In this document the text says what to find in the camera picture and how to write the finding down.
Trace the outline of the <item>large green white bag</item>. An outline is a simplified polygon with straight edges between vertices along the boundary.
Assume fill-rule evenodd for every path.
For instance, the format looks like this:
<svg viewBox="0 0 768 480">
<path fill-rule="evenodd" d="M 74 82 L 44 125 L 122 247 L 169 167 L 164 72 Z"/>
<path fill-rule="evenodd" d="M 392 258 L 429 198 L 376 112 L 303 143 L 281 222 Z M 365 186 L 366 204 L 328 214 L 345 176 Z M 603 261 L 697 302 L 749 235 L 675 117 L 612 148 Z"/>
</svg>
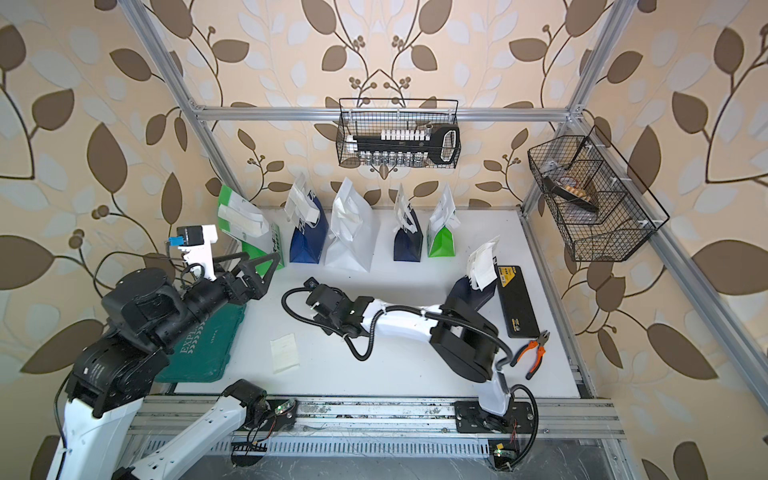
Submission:
<svg viewBox="0 0 768 480">
<path fill-rule="evenodd" d="M 283 249 L 279 226 L 267 218 L 262 210 L 223 185 L 218 195 L 218 228 L 238 240 L 241 250 L 250 259 L 258 259 L 271 253 L 279 253 L 277 269 L 284 267 Z"/>
</svg>

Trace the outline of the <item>small blue paper bag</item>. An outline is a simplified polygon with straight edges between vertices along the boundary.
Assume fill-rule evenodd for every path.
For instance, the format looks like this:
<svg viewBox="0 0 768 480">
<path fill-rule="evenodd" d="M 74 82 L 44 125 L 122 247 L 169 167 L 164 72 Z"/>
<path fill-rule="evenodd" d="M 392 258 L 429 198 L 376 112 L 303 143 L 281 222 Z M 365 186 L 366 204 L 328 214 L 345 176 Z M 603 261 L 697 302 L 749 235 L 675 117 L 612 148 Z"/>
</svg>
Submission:
<svg viewBox="0 0 768 480">
<path fill-rule="evenodd" d="M 294 229 L 289 248 L 291 263 L 319 264 L 321 261 L 329 224 L 320 199 L 315 196 L 313 202 L 319 209 L 318 221 L 314 226 L 305 224 L 302 230 Z"/>
</svg>

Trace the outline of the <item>white paper bag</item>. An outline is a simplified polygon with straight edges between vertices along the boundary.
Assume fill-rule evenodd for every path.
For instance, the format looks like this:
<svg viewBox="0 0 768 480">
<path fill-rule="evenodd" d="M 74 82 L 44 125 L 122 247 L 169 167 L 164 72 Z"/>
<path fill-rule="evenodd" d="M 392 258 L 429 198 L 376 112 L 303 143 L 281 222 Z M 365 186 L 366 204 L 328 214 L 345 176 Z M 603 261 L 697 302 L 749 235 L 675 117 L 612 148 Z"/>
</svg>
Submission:
<svg viewBox="0 0 768 480">
<path fill-rule="evenodd" d="M 331 224 L 331 211 L 330 244 L 325 252 L 324 264 L 331 268 L 369 272 L 380 223 L 369 203 L 355 190 L 350 179 L 344 179 L 336 196 L 338 194 L 349 195 L 356 202 L 362 221 L 352 227 L 335 227 Z"/>
</svg>

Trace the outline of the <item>navy blue paper bag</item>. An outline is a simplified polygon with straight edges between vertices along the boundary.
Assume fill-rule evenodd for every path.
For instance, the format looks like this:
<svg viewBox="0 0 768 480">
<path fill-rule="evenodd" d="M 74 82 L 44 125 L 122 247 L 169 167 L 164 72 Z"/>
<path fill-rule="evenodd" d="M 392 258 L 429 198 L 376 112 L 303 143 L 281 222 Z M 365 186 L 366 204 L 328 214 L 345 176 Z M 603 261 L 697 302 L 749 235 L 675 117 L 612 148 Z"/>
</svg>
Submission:
<svg viewBox="0 0 768 480">
<path fill-rule="evenodd" d="M 464 276 L 457 280 L 446 298 L 446 304 L 463 301 L 473 310 L 479 311 L 495 295 L 496 281 L 491 282 L 483 289 L 474 289 L 470 278 Z"/>
</svg>

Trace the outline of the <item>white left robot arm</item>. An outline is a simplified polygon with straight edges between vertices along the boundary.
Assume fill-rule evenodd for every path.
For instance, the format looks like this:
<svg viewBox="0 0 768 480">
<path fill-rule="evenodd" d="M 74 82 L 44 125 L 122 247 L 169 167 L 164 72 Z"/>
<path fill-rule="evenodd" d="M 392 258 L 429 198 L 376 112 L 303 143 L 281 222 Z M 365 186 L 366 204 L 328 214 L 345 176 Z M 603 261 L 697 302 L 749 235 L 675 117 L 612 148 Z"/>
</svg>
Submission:
<svg viewBox="0 0 768 480">
<path fill-rule="evenodd" d="M 216 443 L 273 416 L 266 391 L 238 380 L 172 440 L 127 467 L 118 464 L 129 427 L 176 345 L 223 306 L 261 299 L 280 260 L 277 253 L 240 258 L 232 270 L 200 278 L 184 292 L 159 268 L 120 280 L 102 300 L 107 332 L 77 357 L 67 379 L 49 478 L 178 479 Z"/>
</svg>

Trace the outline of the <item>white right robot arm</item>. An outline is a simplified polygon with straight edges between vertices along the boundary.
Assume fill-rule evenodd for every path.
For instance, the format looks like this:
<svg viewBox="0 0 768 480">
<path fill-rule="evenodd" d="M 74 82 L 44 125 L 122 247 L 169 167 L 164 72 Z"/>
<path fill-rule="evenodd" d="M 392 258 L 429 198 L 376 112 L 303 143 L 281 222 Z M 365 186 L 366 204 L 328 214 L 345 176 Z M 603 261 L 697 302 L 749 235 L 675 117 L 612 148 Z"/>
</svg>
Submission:
<svg viewBox="0 0 768 480">
<path fill-rule="evenodd" d="M 299 322 L 339 336 L 360 362 L 369 360 L 380 336 L 428 344 L 453 373 L 474 384 L 483 411 L 502 417 L 509 410 L 513 393 L 503 368 L 513 360 L 512 351 L 498 328 L 460 298 L 422 307 L 370 296 L 351 299 L 311 277 L 286 292 L 281 305 Z"/>
</svg>

